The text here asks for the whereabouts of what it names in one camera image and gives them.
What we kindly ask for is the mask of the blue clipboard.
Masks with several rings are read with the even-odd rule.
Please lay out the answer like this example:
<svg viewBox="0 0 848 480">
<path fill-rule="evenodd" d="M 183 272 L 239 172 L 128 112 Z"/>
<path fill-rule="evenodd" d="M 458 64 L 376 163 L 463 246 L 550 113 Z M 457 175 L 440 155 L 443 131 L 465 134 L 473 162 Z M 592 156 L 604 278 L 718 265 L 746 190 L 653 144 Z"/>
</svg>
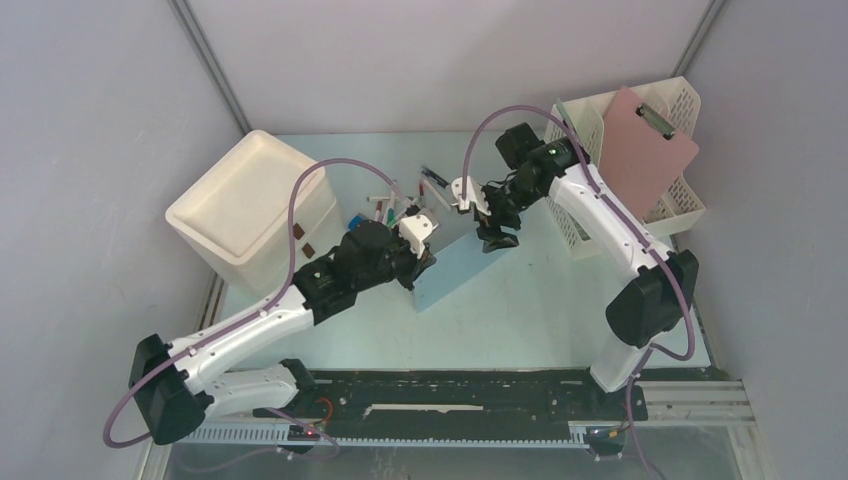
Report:
<svg viewBox="0 0 848 480">
<path fill-rule="evenodd" d="M 477 294 L 473 292 L 477 279 L 515 247 L 485 252 L 477 234 L 470 232 L 436 252 L 435 264 L 428 267 L 414 282 L 413 305 L 419 315 L 463 313 L 470 308 Z"/>
</svg>

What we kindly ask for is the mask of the green clipboard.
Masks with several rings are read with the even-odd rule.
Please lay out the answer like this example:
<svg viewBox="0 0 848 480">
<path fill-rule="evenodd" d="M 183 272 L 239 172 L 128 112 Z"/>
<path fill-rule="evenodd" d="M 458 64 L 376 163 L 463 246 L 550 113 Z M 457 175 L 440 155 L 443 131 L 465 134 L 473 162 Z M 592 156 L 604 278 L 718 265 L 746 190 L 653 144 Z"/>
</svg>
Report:
<svg viewBox="0 0 848 480">
<path fill-rule="evenodd" d="M 582 140 L 579 138 L 579 134 L 577 133 L 574 121 L 560 98 L 557 99 L 555 108 L 561 116 L 563 124 L 567 127 L 569 135 L 576 138 L 578 143 L 582 143 Z"/>
</svg>

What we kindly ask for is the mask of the pink clipboard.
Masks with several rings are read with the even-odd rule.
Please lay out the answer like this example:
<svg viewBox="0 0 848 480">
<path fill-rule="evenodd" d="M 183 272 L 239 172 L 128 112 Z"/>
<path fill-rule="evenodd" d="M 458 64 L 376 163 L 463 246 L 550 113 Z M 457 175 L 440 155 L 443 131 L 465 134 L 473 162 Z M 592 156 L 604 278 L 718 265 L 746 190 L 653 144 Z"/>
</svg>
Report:
<svg viewBox="0 0 848 480">
<path fill-rule="evenodd" d="M 603 116 L 599 172 L 607 187 L 643 220 L 699 152 L 692 138 L 628 87 Z"/>
</svg>

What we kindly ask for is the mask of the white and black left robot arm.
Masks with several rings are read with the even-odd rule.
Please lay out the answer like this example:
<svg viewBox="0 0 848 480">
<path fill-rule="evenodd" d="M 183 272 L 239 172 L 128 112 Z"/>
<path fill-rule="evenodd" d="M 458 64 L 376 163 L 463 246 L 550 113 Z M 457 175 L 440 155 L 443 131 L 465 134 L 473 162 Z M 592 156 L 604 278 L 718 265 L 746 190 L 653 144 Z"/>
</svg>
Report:
<svg viewBox="0 0 848 480">
<path fill-rule="evenodd" d="M 275 296 L 219 324 L 136 347 L 132 397 L 157 445 L 187 437 L 206 420 L 264 409 L 304 416 L 316 403 L 310 371 L 296 359 L 263 370 L 236 365 L 272 343 L 351 308 L 359 293 L 392 281 L 407 290 L 436 259 L 427 243 L 434 223 L 417 214 L 394 227 L 366 220 L 339 245 L 294 272 Z"/>
</svg>

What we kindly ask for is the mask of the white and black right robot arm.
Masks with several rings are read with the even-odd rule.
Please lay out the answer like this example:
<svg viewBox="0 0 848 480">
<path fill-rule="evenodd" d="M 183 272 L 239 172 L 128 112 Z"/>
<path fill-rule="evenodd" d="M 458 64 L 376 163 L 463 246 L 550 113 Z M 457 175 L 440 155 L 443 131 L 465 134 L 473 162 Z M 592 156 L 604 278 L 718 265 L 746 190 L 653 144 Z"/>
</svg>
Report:
<svg viewBox="0 0 848 480">
<path fill-rule="evenodd" d="M 526 123 L 506 130 L 495 145 L 510 173 L 475 191 L 486 203 L 475 215 L 484 252 L 517 246 L 521 213 L 547 199 L 575 218 L 616 268 L 623 288 L 605 310 L 612 334 L 590 367 L 595 382 L 581 392 L 585 411 L 606 418 L 658 338 L 680 321 L 692 322 L 699 262 L 642 226 L 601 184 L 580 146 L 565 138 L 544 143 Z"/>
</svg>

